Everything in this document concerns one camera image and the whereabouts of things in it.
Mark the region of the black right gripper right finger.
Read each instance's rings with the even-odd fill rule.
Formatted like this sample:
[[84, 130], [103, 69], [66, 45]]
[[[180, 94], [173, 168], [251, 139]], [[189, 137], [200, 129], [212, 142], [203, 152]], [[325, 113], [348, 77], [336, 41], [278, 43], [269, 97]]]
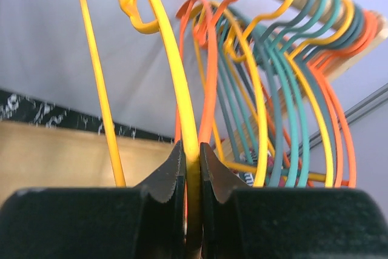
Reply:
[[200, 147], [204, 258], [386, 258], [387, 223], [365, 192], [250, 187]]

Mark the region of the orange hanger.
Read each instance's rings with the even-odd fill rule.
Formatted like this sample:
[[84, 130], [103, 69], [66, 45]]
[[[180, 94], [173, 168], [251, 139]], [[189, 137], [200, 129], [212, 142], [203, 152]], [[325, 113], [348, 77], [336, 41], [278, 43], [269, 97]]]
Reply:
[[179, 34], [182, 36], [190, 17], [194, 15], [194, 4], [200, 2], [204, 9], [204, 20], [193, 29], [193, 35], [198, 43], [207, 49], [207, 74], [204, 88], [204, 106], [198, 134], [199, 143], [208, 143], [210, 141], [214, 120], [218, 75], [218, 49], [215, 25], [227, 6], [236, 1], [223, 0], [214, 12], [208, 0], [186, 0], [176, 13], [176, 17], [181, 20]]

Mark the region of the yellow hanger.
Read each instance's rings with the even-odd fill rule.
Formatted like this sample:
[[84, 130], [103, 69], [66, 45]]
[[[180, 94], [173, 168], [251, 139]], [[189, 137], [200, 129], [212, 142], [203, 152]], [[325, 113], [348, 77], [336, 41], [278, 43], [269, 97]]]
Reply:
[[268, 124], [267, 124], [267, 110], [266, 105], [264, 102], [264, 95], [262, 90], [262, 84], [261, 80], [256, 68], [256, 61], [253, 57], [253, 53], [251, 49], [249, 48], [248, 43], [248, 35], [253, 31], [255, 26], [263, 19], [273, 19], [277, 18], [280, 15], [282, 15], [292, 4], [294, 0], [283, 0], [283, 4], [275, 10], [272, 13], [262, 14], [256, 16], [246, 27], [246, 29], [243, 31], [241, 30], [241, 27], [239, 23], [234, 19], [233, 14], [228, 9], [228, 4], [233, 2], [233, 0], [223, 0], [223, 2], [217, 2], [217, 1], [211, 1], [210, 5], [212, 7], [216, 7], [217, 11], [215, 12], [215, 16], [218, 16], [219, 13], [221, 13], [223, 16], [225, 16], [231, 25], [231, 29], [229, 31], [230, 35], [227, 37], [227, 39], [224, 41], [223, 49], [222, 51], [225, 53], [228, 48], [226, 47], [229, 44], [229, 41], [233, 41], [234, 37], [233, 35], [236, 35], [238, 38], [239, 44], [241, 45], [242, 51], [243, 51], [243, 59], [247, 61], [249, 72], [252, 77], [253, 82], [253, 88], [255, 90], [255, 98], [256, 98], [256, 107], [257, 110], [253, 113], [256, 117], [256, 123], [258, 125], [258, 138], [259, 138], [259, 146], [258, 146], [258, 165], [256, 167], [256, 173], [255, 173], [255, 180], [254, 180], [254, 186], [255, 187], [263, 187], [266, 173], [267, 173], [267, 151], [268, 147], [270, 146], [267, 130], [268, 130]]
[[[79, 0], [85, 33], [89, 45], [90, 56], [95, 76], [95, 83], [98, 91], [98, 98], [101, 107], [104, 123], [105, 136], [109, 148], [110, 161], [113, 170], [115, 184], [124, 187], [125, 177], [119, 156], [116, 135], [113, 126], [107, 91], [102, 73], [102, 67], [98, 55], [98, 48], [93, 32], [87, 0]], [[155, 20], [144, 23], [138, 13], [136, 0], [119, 0], [122, 10], [129, 16], [132, 25], [137, 31], [144, 34], [160, 32], [162, 41], [169, 61], [181, 122], [181, 133], [183, 139], [184, 153], [186, 155], [187, 175], [187, 236], [186, 236], [186, 258], [200, 258], [202, 242], [202, 218], [200, 209], [200, 166], [199, 166], [199, 144], [196, 132], [195, 118], [193, 115], [192, 102], [182, 60], [179, 54], [178, 45], [170, 25], [169, 18], [161, 0], [149, 0], [154, 12]]]

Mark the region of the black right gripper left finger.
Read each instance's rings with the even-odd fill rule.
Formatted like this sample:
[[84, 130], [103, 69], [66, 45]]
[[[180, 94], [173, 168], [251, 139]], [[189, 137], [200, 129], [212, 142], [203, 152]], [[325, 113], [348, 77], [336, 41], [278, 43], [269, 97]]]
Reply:
[[186, 157], [135, 187], [26, 188], [1, 207], [2, 258], [182, 258]]

